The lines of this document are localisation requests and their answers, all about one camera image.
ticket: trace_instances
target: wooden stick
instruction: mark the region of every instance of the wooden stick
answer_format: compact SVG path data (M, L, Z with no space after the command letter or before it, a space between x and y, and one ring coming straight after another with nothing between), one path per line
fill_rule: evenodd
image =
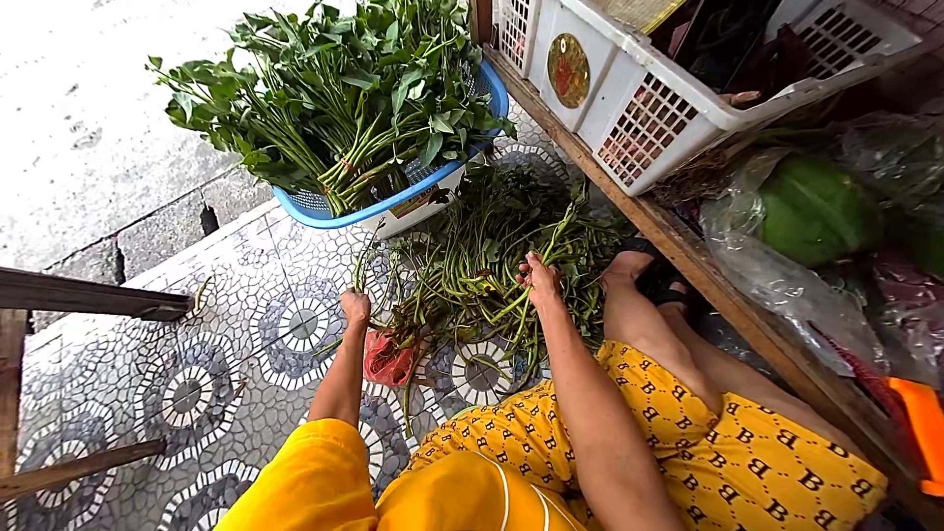
M472 34L472 42L488 44L492 41L492 2L472 0L471 8L469 32Z
M187 295L90 283L0 267L0 308L84 312L169 321L190 311Z
M26 310L0 309L0 477L16 467L25 334Z
M699 238L676 216L645 197L629 197L593 158L590 148L570 132L495 49L484 55L495 66L508 93L606 196L668 258L824 419L849 435L886 474L895 495L925 525L941 521L942 506L917 489L919 474L891 442L890 420L869 398L843 382L799 343L781 318L746 299L724 278Z
M70 481L164 452L163 440L149 440L99 454L81 457L37 471L21 472L0 478L0 503L25 494L65 485Z

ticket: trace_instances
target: patterned floor tile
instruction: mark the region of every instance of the patterned floor tile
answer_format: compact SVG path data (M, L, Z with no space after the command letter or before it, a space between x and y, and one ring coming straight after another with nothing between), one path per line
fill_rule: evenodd
M566 158L547 135L514 102L511 116L519 140L498 140L494 162L566 178ZM0 529L212 529L307 417L334 359L328 347L345 328L339 298L359 259L373 320L385 322L413 289L387 244L359 225L305 227L272 201L127 283L199 293L180 321L71 315L30 338L19 470L157 437L168 448L8 502ZM358 428L375 498L436 425L502 400L523 374L504 347L431 353L409 403L404 389L363 384ZM548 376L544 368L529 384Z

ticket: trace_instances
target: circular sticker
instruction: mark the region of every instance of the circular sticker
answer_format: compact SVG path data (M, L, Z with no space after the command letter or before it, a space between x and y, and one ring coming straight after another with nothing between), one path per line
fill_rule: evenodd
M590 64L583 47L570 33L562 33L548 52L550 86L562 105L577 109L590 91Z

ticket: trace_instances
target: vegetable scraps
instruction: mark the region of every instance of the vegetable scraps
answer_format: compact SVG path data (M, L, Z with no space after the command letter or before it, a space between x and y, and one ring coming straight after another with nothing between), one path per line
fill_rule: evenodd
M410 186L403 173L464 160L514 124L469 88L481 48L458 0L372 0L353 17L315 2L303 15L246 14L219 62L145 66L174 90L166 112L258 179L323 196L332 216ZM251 62L237 69L234 52Z
M525 385L547 356L530 288L515 279L532 249L561 270L564 301L587 346L598 348L603 341L599 275L629 224L623 216L590 215L585 187L582 180L568 193L562 181L544 183L527 167L470 164L454 203L424 230L392 242L391 263L398 270L391 278L398 283L410 278L413 290L379 325L393 339L391 357L423 343L436 349L502 338L505 359L520 355L526 361L511 392ZM465 361L497 369L490 358Z

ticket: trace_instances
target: white stripe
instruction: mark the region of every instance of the white stripe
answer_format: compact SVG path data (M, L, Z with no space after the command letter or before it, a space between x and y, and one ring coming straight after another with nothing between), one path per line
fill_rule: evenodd
M537 489L534 485L531 485L531 488L534 489L534 492L537 492L537 499L541 500L541 505L544 506L544 531L548 531L550 527L550 517L548 515L548 502L544 501L544 495L541 494L541 491Z
M474 454L480 455L482 459L495 465L495 468L498 469L498 473L501 474L501 484L505 487L505 516L501 520L501 531L505 531L505 526L508 525L508 479L505 477L505 470L501 468L501 465L489 459L488 457L479 454L478 452L474 452Z
M557 509L557 512L561 513L561 517L564 518L564 520L566 520L567 523L570 524L570 528L573 529L574 531L577 531L577 527L574 526L574 523L570 521L570 519L567 517L567 515L564 514L564 512L557 506L557 504L555 504L554 502L552 502L552 501L550 500L550 498L545 495L544 492L541 492L540 490L538 490L534 485L531 485L531 488L534 488L534 490L537 490L538 495L540 495L541 498L543 498L543 500L548 500L548 503L549 503L552 507L554 507L555 509Z

